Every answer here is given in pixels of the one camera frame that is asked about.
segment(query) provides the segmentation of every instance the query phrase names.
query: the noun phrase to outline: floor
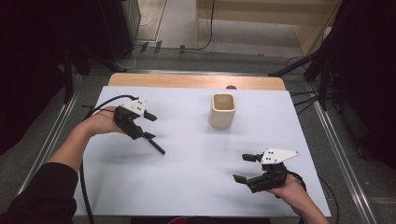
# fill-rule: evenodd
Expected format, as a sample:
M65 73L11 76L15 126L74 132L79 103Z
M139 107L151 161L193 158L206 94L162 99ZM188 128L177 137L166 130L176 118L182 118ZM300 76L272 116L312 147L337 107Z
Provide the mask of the floor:
M163 41L162 47L178 48L180 45L193 47L193 0L158 1L165 7L158 7L162 15L157 15L158 22L149 15L149 8L141 8L141 14L151 18L142 18L141 25L149 26L155 21L155 30L149 37L141 37L155 46L155 40ZM200 21L201 28L207 28L207 21ZM201 44L206 43L205 29L200 35ZM128 66L129 72L172 72L228 74L243 76L265 76L291 64L303 56L291 27L273 24L239 24L214 22L213 42L207 54L180 54L178 51L154 49L134 54L119 63ZM303 68L293 71L282 78L288 91L307 91L308 84L301 74ZM101 64L92 63L91 75L76 79L76 101L72 105L63 105L64 92L60 91L49 103L43 113L37 118L25 137L9 152L0 157L0 212L7 210L9 202L19 192L26 176L35 164L40 151L49 147L56 148L66 138L70 130L78 124L87 112L82 105L94 105L101 88L107 84L112 72ZM294 102L306 99L306 95L292 97ZM329 111L325 113L331 118L336 137L353 170L361 192L363 192L374 214L371 221L364 218L352 196L348 185L348 175L345 174L337 152L333 150L332 141L320 119L317 105L308 107L299 115L307 144L311 150L318 174L323 177L323 190L332 211L332 223L384 223L390 224L396 220L396 171L390 169L381 161L366 161L360 158L354 139L345 125L343 118L329 102ZM296 107L301 111L304 105ZM62 124L58 136L53 143L48 143L47 137L52 125L57 122L61 113L70 109L68 119ZM97 223L129 223L128 217L97 217ZM75 217L75 223L88 223L85 217ZM296 218L272 218L272 223L297 223Z

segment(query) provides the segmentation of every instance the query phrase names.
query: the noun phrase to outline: ceramic cup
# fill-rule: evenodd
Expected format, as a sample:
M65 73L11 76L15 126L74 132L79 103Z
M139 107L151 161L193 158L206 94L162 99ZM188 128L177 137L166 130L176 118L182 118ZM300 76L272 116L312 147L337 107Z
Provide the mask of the ceramic cup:
M235 97L228 92L216 93L212 96L210 124L217 129L227 129L233 123L236 111Z

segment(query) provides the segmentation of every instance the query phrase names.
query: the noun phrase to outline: white table surface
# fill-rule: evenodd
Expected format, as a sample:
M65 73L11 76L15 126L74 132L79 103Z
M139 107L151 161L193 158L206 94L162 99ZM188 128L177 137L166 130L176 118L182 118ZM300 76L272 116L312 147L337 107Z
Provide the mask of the white table surface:
M211 96L218 92L231 92L236 100L233 125L227 130L209 124ZM98 105L122 94L148 100L147 111L158 119L135 123L157 135L154 141L166 154L143 138L95 136L84 154L95 215L295 217L274 195L253 194L233 181L233 175L261 175L261 165L243 161L242 154L261 154L267 147L302 153L284 163L303 177L324 215L331 215L288 91L104 87ZM85 215L79 183L75 198L76 215Z

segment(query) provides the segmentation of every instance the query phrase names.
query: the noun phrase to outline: wooden table edge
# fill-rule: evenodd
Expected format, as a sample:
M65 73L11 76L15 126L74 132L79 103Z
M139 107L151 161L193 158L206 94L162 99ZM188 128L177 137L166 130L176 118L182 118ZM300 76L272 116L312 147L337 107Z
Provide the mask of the wooden table edge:
M158 88L225 89L285 91L280 77L237 77L224 75L135 74L115 73L108 86L135 86Z

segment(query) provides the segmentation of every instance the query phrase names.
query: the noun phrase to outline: metal rail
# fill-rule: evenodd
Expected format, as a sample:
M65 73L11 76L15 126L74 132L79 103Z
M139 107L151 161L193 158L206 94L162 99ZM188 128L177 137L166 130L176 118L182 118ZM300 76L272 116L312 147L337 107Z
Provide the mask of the metal rail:
M312 84L307 84L307 88L310 91L315 91L316 88ZM349 163L347 158L347 154L344 151L344 148L337 136L337 133L332 126L332 121L328 115L328 112L323 111L321 109L318 101L315 102L315 109L317 110L318 117L323 125L324 131L329 138L329 142L332 146L332 151L334 153L335 158L338 161L341 172L344 176L346 184L349 188L350 194L352 196L353 201L356 204L356 208L361 215L361 220L364 224L376 224L378 223L375 219L375 214L367 200L366 195L361 187L361 184L358 178L353 171L352 166Z
M51 130L49 131L49 135L46 141L44 142L43 147L38 152L38 155L35 159L35 163L33 164L31 170L29 171L29 174L26 176L25 180L23 181L20 189L17 192L17 195L20 194L27 187L27 185L32 180L33 176L38 171L40 166L45 161L47 161L50 155L53 153L58 138L62 132L62 129L64 128L64 124L66 123L70 115L70 112L72 111L74 104L76 103L80 88L82 86L82 82L83 80L81 75L77 75L74 81L74 86L76 90L73 93L72 97L70 98L69 102L66 105L63 105L57 119L55 120Z

